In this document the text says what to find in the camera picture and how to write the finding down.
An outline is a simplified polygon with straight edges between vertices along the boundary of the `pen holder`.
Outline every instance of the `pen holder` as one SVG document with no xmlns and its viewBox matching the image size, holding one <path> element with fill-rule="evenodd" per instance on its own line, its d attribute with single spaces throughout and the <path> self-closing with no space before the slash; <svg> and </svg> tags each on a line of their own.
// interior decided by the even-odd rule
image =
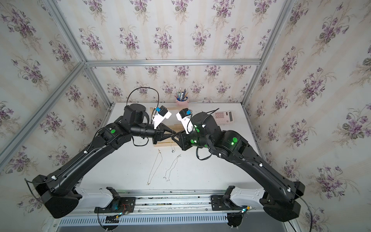
<svg viewBox="0 0 371 232">
<path fill-rule="evenodd" d="M 175 103 L 178 106 L 181 106 L 181 107 L 184 107 L 184 108 L 188 108 L 188 98 L 185 101 L 178 101 L 178 99 L 175 99 Z"/>
</svg>

